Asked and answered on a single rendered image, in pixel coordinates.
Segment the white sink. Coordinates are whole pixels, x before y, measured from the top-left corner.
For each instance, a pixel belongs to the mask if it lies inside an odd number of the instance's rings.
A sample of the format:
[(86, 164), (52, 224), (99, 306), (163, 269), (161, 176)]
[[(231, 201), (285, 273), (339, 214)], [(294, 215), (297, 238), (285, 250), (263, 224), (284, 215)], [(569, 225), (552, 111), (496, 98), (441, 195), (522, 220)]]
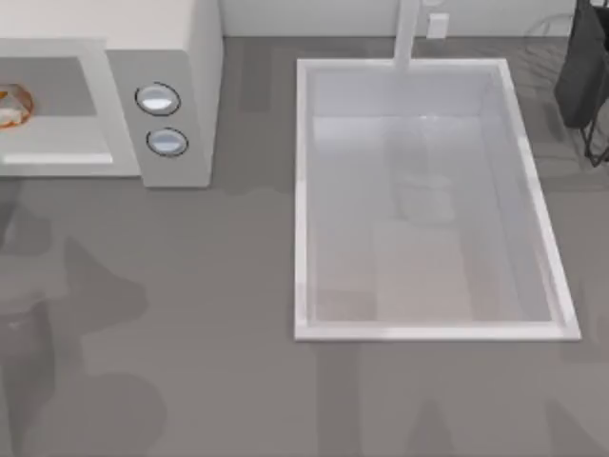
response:
[(503, 58), (301, 59), (298, 341), (578, 341)]

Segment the round microwave knob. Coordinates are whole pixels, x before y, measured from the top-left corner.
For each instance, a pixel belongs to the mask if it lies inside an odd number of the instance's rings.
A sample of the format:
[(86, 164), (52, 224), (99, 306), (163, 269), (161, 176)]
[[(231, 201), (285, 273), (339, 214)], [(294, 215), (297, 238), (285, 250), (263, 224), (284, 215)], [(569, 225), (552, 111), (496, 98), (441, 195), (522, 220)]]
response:
[(180, 156), (189, 146), (187, 137), (179, 130), (171, 128), (150, 131), (146, 141), (148, 148), (162, 157)]
[(134, 98), (137, 106), (152, 116), (170, 116), (181, 107), (178, 92), (160, 82), (138, 88)]

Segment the pale microwave oven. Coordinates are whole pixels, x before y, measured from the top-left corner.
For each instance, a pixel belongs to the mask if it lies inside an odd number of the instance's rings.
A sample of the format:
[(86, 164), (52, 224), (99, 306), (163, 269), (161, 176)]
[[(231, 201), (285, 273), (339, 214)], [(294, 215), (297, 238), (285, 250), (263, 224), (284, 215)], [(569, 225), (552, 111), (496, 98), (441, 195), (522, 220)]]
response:
[[(27, 123), (0, 129), (0, 177), (207, 187), (223, 44), (219, 0), (0, 0), (0, 85), (21, 85), (34, 103)], [(135, 102), (154, 82), (180, 95), (170, 116)], [(185, 153), (148, 148), (164, 128), (187, 137)]]

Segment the tall white tap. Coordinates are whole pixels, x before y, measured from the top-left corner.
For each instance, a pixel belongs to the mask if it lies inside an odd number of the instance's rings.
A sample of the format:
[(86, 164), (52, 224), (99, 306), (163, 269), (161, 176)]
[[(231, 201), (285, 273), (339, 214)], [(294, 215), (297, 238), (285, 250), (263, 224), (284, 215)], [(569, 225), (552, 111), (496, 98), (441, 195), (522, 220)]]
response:
[(393, 64), (395, 70), (408, 69), (420, 14), (421, 0), (399, 0)]

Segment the orange and white bread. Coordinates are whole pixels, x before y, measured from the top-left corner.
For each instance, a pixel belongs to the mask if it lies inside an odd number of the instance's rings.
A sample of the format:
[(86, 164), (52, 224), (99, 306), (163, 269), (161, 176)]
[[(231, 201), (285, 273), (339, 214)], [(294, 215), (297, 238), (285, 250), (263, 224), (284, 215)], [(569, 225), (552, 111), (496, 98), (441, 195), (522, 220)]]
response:
[(34, 110), (31, 94), (18, 84), (0, 85), (0, 129), (21, 126)]

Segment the white wall socket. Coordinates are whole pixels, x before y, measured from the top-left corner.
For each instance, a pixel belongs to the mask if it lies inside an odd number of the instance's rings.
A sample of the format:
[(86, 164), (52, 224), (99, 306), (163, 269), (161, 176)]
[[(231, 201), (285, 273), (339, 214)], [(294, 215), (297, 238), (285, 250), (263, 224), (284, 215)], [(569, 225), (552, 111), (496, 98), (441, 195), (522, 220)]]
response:
[(447, 37), (450, 15), (444, 12), (430, 13), (428, 16), (427, 39), (444, 39)]

